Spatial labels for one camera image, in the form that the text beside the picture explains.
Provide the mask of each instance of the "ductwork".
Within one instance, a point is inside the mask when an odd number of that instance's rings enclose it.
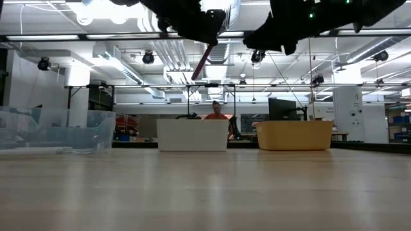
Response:
[[[157,18],[154,13],[149,11],[145,6],[143,7],[143,13],[137,19],[137,26],[142,32],[160,31],[157,26]],[[188,78],[187,72],[193,71],[190,67],[188,56],[184,50],[183,40],[159,40],[150,42],[151,47],[157,53],[157,56],[164,64],[164,79],[168,83],[181,84],[194,84],[190,78]],[[201,95],[198,91],[192,92],[183,90],[183,95],[189,97],[191,100],[201,100]]]
[[[136,85],[143,84],[142,77],[133,70],[131,66],[127,63],[121,61],[121,51],[114,47],[113,54],[106,52],[107,47],[104,43],[99,42],[93,47],[93,56],[99,56],[100,58],[104,58],[110,62],[110,65],[115,67],[118,71],[120,71],[126,78],[131,80]],[[164,99],[166,94],[162,90],[145,88],[147,92],[149,92],[153,98],[157,99]]]
[[[202,1],[203,10],[210,10],[215,8],[221,8],[226,12],[226,18],[224,20],[222,30],[230,30],[233,29],[235,24],[237,23],[238,16],[240,14],[240,7],[241,7],[241,0],[231,0],[231,1],[215,1],[215,0],[203,0]],[[212,80],[223,80],[227,76],[227,66],[223,66],[224,63],[227,62],[231,53],[231,44],[218,44],[213,48],[210,55],[208,56],[208,63],[211,66],[205,67],[205,75]],[[215,95],[212,98],[217,98],[218,94],[216,93],[216,89],[209,89],[209,95]]]
[[[407,20],[405,23],[399,25],[399,28],[411,28],[411,19]],[[347,63],[357,63],[366,58],[372,57],[387,48],[396,45],[409,36],[393,36],[388,38],[377,38],[367,45],[361,47],[360,49],[350,53],[345,59]]]

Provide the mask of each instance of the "red object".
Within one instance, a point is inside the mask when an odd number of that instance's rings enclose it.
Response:
[[[207,115],[204,119],[229,119],[227,116],[220,114],[216,115],[215,113]]]
[[[206,63],[207,57],[210,55],[211,50],[213,49],[213,45],[208,45],[206,51],[204,52],[203,57],[201,58],[200,62],[198,63],[197,67],[194,70],[193,75],[191,76],[191,80],[196,80],[198,75],[200,74],[201,70],[203,69],[204,64]]]

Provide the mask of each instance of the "security camera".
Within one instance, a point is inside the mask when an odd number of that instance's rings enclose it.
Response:
[[[37,68],[39,68],[40,71],[48,71],[50,70],[51,64],[50,64],[50,58],[49,57],[41,57],[41,60],[39,61],[39,64],[37,64]]]
[[[261,63],[265,58],[265,51],[262,50],[254,50],[251,55],[251,62],[253,64]]]
[[[322,74],[314,76],[313,81],[311,82],[311,84],[313,84],[314,87],[318,87],[321,83],[324,83],[324,77]]]
[[[146,53],[143,56],[143,63],[144,64],[154,63],[153,51],[146,51]]]
[[[374,55],[374,57],[372,59],[375,62],[378,62],[378,61],[384,62],[384,61],[388,60],[388,57],[389,57],[388,52],[382,51],[382,52],[378,53],[377,55]]]

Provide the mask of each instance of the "wooden table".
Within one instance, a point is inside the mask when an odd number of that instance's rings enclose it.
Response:
[[[0,230],[409,231],[410,166],[351,150],[0,155]]]

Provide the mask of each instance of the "black equipment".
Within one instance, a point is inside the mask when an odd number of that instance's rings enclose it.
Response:
[[[144,64],[153,64],[154,63],[153,51],[146,51],[146,53],[143,56],[143,63]]]
[[[200,0],[110,0],[114,4],[133,6],[138,2],[157,15],[158,27],[167,37],[172,27],[186,39],[217,45],[217,33],[226,13],[223,10],[201,11]]]
[[[244,39],[251,49],[295,52],[299,40],[315,37],[353,23],[356,33],[372,26],[405,3],[405,0],[270,0],[266,22]]]
[[[377,55],[374,55],[374,57],[372,59],[375,62],[378,62],[378,61],[384,62],[384,61],[387,61],[388,58],[389,58],[388,52],[382,51],[382,52],[378,53]]]
[[[265,51],[254,50],[251,55],[251,62],[257,64],[263,61],[265,58]]]
[[[268,99],[269,118],[271,121],[298,121],[297,111],[302,111],[307,121],[307,107],[297,107],[295,101],[282,99]]]
[[[241,139],[241,133],[238,130],[238,126],[237,126],[237,117],[233,116],[229,119],[229,126],[231,126],[232,128],[232,135],[234,137],[234,139]]]
[[[324,77],[322,74],[314,76],[313,81],[311,82],[311,84],[313,84],[314,87],[318,87],[322,83],[324,83]]]
[[[37,68],[39,68],[40,71],[48,71],[50,70],[51,64],[50,64],[50,58],[49,57],[41,57],[41,60],[39,61],[39,64],[37,64]]]
[[[188,115],[179,115],[175,119],[201,119],[201,117],[198,116],[197,113],[192,113]]]

